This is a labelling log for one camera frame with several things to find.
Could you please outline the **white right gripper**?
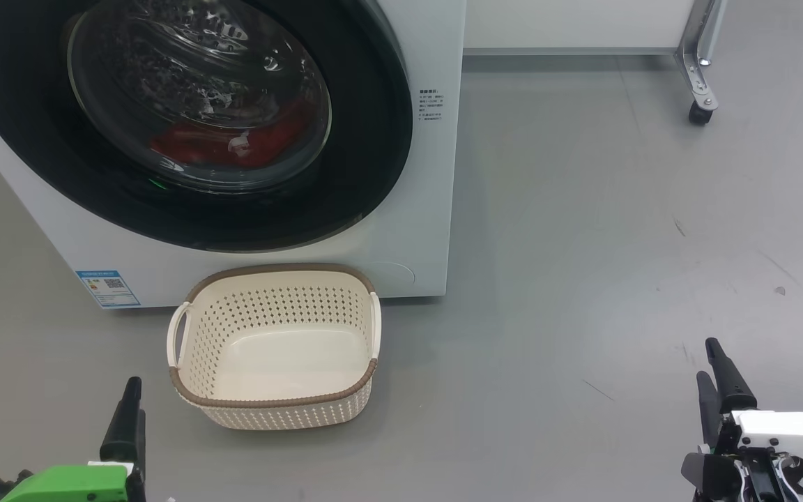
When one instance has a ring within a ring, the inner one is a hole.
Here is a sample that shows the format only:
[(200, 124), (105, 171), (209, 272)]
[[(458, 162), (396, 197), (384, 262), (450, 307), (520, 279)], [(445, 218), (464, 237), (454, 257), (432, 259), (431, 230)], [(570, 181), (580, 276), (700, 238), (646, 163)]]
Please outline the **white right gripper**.
[(692, 499), (803, 501), (803, 412), (753, 410), (758, 400), (719, 340), (706, 339), (705, 353), (717, 388), (697, 372), (703, 443), (681, 466)]

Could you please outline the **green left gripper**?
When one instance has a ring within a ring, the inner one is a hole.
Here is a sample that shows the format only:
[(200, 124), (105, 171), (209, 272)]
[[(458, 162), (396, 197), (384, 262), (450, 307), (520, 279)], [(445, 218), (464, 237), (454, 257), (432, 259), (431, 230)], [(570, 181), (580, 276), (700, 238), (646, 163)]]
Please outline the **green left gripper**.
[(142, 379), (125, 384), (100, 446), (100, 461), (54, 465), (16, 484), (3, 501), (128, 501), (132, 465), (146, 464)]

